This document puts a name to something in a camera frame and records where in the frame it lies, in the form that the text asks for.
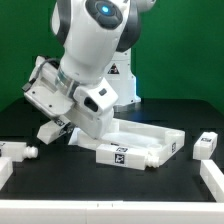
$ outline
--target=table surface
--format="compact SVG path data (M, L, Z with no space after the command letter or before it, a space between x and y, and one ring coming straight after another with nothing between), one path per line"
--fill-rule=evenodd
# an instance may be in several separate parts
M50 145L37 138L48 119L24 98L0 113L0 140L20 141L39 148L34 160L14 163L14 172L0 199L215 201L202 181L193 145L205 131L218 134L212 159L224 171L224 116L200 100L144 99L136 111L115 117L184 130L185 146L160 168L145 171L96 164L95 152L68 146L69 136Z

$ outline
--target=cable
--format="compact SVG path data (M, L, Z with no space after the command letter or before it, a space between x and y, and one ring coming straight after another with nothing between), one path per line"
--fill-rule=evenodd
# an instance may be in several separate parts
M39 66L39 68L37 69L36 71L36 74L34 75L34 77L28 82L26 83L23 87L22 87L22 90L24 92L27 92L28 90L30 90L30 88L32 87L32 85L36 82L36 80L38 79L39 75L40 75L40 72L41 70L43 69L44 65L46 63L50 63L50 62L57 62L57 63L60 63L60 60L57 59L57 58L48 58L46 59L44 62L42 62Z

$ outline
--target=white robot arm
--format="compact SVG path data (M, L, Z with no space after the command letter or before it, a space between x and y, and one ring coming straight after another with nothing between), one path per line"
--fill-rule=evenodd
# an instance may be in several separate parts
M51 119L63 117L100 138L118 99L103 71L118 48L128 49L137 41L138 16L134 0L57 0L52 30L65 53L57 71L34 69L25 97Z

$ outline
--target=green backdrop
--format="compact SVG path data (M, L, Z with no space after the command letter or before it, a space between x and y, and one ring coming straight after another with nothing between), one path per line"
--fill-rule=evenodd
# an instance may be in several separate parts
M37 55L61 57L55 0L0 0L0 109L22 97ZM203 99L224 113L224 1L157 0L132 51L138 95Z

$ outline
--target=white block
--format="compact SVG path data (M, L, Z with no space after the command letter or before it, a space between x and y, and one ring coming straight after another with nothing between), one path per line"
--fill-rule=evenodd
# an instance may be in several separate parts
M214 132L204 132L194 145L193 159L209 159L217 146L217 138Z
M38 149L27 147L25 142L0 142L2 157L10 157L13 162L22 162L25 158L36 158Z
M217 202L224 202L224 175L212 160L202 160L200 175Z
M102 144L96 149L96 162L144 170L146 166L159 167L159 157L150 156L148 149L135 149Z
M48 145L67 132L64 128L69 123L70 120L65 116L60 116L56 120L51 120L40 127L37 138Z
M12 160L9 157L0 158L0 190L12 174Z
M221 203L0 200L1 224L223 224Z

